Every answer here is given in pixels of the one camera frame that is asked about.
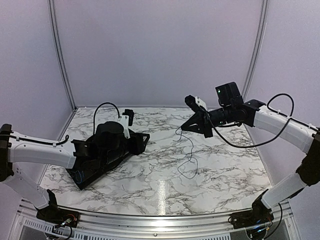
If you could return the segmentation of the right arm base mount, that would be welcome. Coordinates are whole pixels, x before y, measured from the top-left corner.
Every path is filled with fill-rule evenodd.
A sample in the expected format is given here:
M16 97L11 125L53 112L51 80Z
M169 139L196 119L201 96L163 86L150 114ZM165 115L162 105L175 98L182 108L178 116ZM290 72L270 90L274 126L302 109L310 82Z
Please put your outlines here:
M264 223L270 223L274 220L274 215L270 208L262 203L262 196L259 195L251 205L251 209L242 210L230 214L228 222L234 229L247 228Z

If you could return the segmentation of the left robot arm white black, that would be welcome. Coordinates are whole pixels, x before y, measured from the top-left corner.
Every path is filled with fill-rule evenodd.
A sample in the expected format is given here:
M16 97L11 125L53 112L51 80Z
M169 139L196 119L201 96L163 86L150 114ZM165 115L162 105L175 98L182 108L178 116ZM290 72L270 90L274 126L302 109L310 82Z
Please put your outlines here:
M127 155L140 155L150 139L134 132L126 123L107 121L97 126L87 140L62 141L28 137L5 123L0 128L0 182L28 199L39 211L59 212L55 194L27 176L17 163L37 163L80 172L83 181L94 181L117 166Z

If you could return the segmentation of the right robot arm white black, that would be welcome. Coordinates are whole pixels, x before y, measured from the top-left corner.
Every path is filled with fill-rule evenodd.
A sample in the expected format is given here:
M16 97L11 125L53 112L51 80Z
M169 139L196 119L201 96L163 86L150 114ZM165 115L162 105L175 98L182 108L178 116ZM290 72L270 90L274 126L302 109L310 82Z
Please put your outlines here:
M206 104L197 96L188 95L185 103L194 115L181 126L182 131L203 134L211 138L218 127L232 123L267 131L296 146L306 154L296 171L262 193L252 203L252 214L266 215L275 205L293 198L305 187L320 181L320 129L303 123L272 109L269 104L256 99L245 102L235 82L215 88L220 108L208 111Z

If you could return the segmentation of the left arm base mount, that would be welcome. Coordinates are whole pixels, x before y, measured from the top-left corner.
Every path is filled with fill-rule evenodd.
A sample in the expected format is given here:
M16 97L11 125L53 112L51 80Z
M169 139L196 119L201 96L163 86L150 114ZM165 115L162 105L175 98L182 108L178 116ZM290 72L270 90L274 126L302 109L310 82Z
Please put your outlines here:
M59 208L56 205L49 205L42 209L36 209L36 218L53 223L58 227L69 226L76 228L80 213L78 211Z

